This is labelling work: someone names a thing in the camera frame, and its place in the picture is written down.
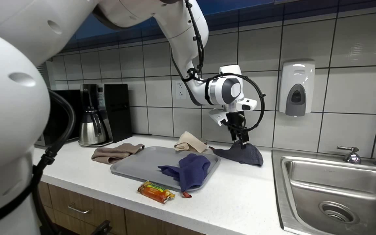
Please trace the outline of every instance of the purple towel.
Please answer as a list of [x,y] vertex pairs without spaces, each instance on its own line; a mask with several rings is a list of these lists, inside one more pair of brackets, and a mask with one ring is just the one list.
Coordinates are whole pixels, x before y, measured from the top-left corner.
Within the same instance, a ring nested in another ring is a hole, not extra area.
[[178,182],[181,192],[201,187],[208,167],[210,161],[203,156],[195,154],[188,154],[185,158],[180,159],[178,167],[159,166],[164,175],[172,176],[173,180]]

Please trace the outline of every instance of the stainless steel sink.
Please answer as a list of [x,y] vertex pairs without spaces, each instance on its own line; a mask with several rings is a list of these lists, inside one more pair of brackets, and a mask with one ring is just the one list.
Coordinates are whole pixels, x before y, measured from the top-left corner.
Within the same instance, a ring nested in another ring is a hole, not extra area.
[[282,152],[272,165],[285,231],[376,235],[376,166]]

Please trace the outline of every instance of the cabinet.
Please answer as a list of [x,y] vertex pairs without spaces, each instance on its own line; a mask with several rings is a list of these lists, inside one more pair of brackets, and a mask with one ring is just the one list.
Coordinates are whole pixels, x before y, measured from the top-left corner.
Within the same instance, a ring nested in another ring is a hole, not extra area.
[[79,235],[90,235],[104,221],[109,221],[112,235],[197,235],[194,231],[45,183],[39,184],[39,192],[48,217]]

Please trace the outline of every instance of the white soap dispenser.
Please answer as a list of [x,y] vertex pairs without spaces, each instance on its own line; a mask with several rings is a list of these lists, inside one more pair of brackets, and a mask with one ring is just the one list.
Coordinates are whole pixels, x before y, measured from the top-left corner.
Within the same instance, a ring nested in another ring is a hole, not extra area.
[[314,76],[315,65],[313,60],[283,63],[279,112],[295,118],[310,112]]

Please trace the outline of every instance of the kettle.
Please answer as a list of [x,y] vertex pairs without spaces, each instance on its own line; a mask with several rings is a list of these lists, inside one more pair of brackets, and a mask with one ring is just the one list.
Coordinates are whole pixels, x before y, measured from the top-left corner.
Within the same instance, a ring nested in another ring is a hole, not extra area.
[[79,145],[80,146],[96,146],[107,141],[107,133],[103,123],[99,119],[97,111],[88,109],[83,114]]

